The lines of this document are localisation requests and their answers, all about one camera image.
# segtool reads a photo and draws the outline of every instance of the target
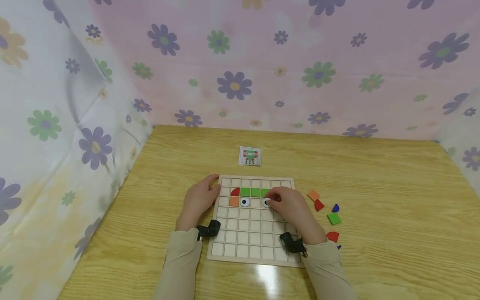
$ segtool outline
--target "beige sleeve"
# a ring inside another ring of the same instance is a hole
[[[318,300],[356,300],[347,280],[340,254],[331,240],[318,245],[305,245],[308,257],[302,257]]]
[[[202,251],[197,235],[197,228],[171,233],[153,300],[193,300],[195,273]]]

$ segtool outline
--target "wooden table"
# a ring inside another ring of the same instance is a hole
[[[240,145],[262,148],[262,166],[238,166]],[[293,177],[304,195],[315,188],[327,208],[338,203],[359,299],[480,295],[480,201],[439,145],[159,126],[59,299],[150,299],[184,193],[210,173]],[[327,213],[314,215],[330,231]],[[197,300],[315,299],[304,269],[209,261],[207,246]]]

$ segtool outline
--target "yellow flower print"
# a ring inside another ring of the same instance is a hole
[[[10,32],[10,24],[0,17],[0,54],[1,60],[8,65],[22,68],[20,60],[27,60],[28,54],[20,48],[25,45],[25,39],[18,33]]]
[[[250,125],[252,125],[253,127],[260,127],[262,125],[262,121],[253,119],[250,121]]]
[[[285,75],[286,72],[287,70],[284,67],[275,68],[275,75],[277,77],[282,77],[283,75]]]
[[[241,2],[241,5],[246,10],[249,9],[250,6],[252,6],[252,4],[253,4],[253,8],[255,8],[256,11],[260,10],[264,6],[264,0],[242,0]]]

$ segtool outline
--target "green block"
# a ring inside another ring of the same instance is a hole
[[[261,196],[262,196],[262,193],[260,192],[259,188],[252,188],[252,197],[260,198]]]
[[[240,188],[241,197],[250,197],[250,188]]]
[[[267,193],[268,193],[269,190],[270,190],[270,189],[262,189],[262,198],[264,198],[265,195],[267,195]]]
[[[332,225],[342,223],[342,220],[340,219],[337,213],[327,214],[327,217],[330,220],[330,223],[332,223]]]

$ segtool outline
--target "right hand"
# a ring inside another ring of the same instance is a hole
[[[306,244],[316,245],[327,241],[325,230],[317,223],[299,191],[274,187],[265,198],[270,198],[267,204],[295,227]]]

